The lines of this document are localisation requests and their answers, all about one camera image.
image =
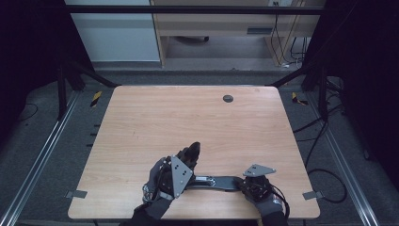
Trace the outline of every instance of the person's right hand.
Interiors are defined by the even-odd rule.
[[[236,183],[246,199],[258,209],[262,218],[275,212],[282,212],[282,201],[272,193],[273,188],[265,176],[246,177],[245,180],[237,180]]]

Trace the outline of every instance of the light wood tabletop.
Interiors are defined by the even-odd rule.
[[[223,96],[231,95],[226,103]],[[256,163],[291,206],[317,218],[309,177],[279,91],[252,86],[121,86],[114,90],[77,190],[70,218],[130,218],[153,164],[201,144],[196,175],[238,176]],[[163,218],[260,218],[241,192],[186,190]]]

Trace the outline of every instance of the white wall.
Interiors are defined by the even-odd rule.
[[[65,0],[67,5],[140,5],[149,0]],[[91,61],[160,61],[150,14],[73,13]]]

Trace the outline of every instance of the yellow and black tape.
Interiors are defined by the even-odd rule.
[[[299,101],[296,97],[296,93],[293,92],[293,103],[298,103],[301,105],[308,105],[308,101]]]
[[[96,94],[94,94],[94,97],[93,97],[93,100],[91,101],[90,107],[96,106],[102,93],[103,93],[102,91],[98,91],[98,92],[96,92]]]

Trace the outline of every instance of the round black object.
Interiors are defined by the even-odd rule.
[[[226,103],[230,103],[232,102],[233,98],[231,95],[224,95],[223,96],[223,101],[225,101]]]

